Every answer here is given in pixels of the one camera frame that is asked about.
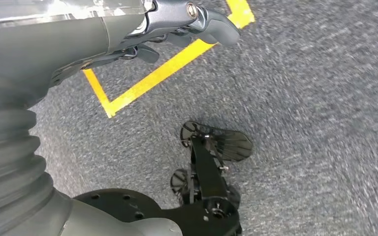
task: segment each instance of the screw hole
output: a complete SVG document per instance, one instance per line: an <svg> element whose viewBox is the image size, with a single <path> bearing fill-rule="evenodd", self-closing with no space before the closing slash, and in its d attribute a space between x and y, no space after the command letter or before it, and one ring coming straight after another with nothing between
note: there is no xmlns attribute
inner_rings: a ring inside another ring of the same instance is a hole
<svg viewBox="0 0 378 236"><path fill-rule="evenodd" d="M144 218L144 214L141 213L141 212L136 212L135 213L135 218L138 219L138 220L141 220L142 218Z"/></svg>
<svg viewBox="0 0 378 236"><path fill-rule="evenodd" d="M99 194L95 194L95 195L92 195L91 198L94 199L94 200L96 200L96 199L100 198L100 195Z"/></svg>

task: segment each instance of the yellow floor marking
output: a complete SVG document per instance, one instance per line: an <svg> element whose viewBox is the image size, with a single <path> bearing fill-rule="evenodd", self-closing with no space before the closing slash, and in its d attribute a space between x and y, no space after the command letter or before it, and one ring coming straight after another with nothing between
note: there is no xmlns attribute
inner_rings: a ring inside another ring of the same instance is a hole
<svg viewBox="0 0 378 236"><path fill-rule="evenodd" d="M235 26L237 26L237 28L242 29L246 25L254 22L254 15L246 0L226 1L232 12L228 18L235 24ZM84 70L84 73L94 89L96 96L100 100L102 107L105 109L108 117L111 118L116 112L145 94L169 76L173 75L213 46L215 46L215 44L206 44L199 39L194 41L112 102L109 102L93 71L88 69Z"/></svg>
<svg viewBox="0 0 378 236"><path fill-rule="evenodd" d="M91 87L93 88L96 96L98 97L102 107L105 109L106 114L108 115L109 118L111 118L112 114L109 112L111 103L109 102L108 97L103 91L103 88L100 85L94 71L92 69L87 69L87 70L83 70L83 73L85 74L86 78L88 78L89 84L91 84Z"/></svg>

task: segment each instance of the black wheel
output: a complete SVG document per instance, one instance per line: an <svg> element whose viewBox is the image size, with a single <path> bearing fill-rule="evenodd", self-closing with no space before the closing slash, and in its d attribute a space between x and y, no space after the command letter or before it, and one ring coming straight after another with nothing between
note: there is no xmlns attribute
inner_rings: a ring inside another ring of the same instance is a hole
<svg viewBox="0 0 378 236"><path fill-rule="evenodd" d="M188 172L185 169L177 169L173 173L170 178L170 188L176 195L188 188Z"/></svg>
<svg viewBox="0 0 378 236"><path fill-rule="evenodd" d="M178 197L181 206L189 203L190 190L188 172L185 169L177 169L170 178L170 188Z"/></svg>
<svg viewBox="0 0 378 236"><path fill-rule="evenodd" d="M183 124L182 129L180 130L180 140L182 145L186 148L190 147L190 138L192 135L196 135L198 132L198 123L193 121L188 121Z"/></svg>

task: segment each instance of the screw head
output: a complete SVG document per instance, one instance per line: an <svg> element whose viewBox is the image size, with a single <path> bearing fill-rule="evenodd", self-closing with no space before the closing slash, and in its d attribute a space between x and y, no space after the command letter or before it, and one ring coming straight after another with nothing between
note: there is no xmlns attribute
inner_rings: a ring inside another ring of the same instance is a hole
<svg viewBox="0 0 378 236"><path fill-rule="evenodd" d="M192 19L196 19L198 17L198 9L192 2L188 2L186 5L186 12Z"/></svg>

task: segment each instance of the metal bolt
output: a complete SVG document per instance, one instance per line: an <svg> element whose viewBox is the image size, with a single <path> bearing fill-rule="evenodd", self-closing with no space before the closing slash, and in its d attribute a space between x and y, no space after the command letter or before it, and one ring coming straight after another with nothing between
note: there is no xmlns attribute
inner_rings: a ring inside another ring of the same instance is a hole
<svg viewBox="0 0 378 236"><path fill-rule="evenodd" d="M193 4L192 2L189 2L189 3L186 5L186 12L188 13L188 15L189 15L192 19L195 19L196 17L198 17L198 9L196 9L195 4Z"/></svg>
<svg viewBox="0 0 378 236"><path fill-rule="evenodd" d="M229 167L228 166L220 166L220 170L228 171Z"/></svg>

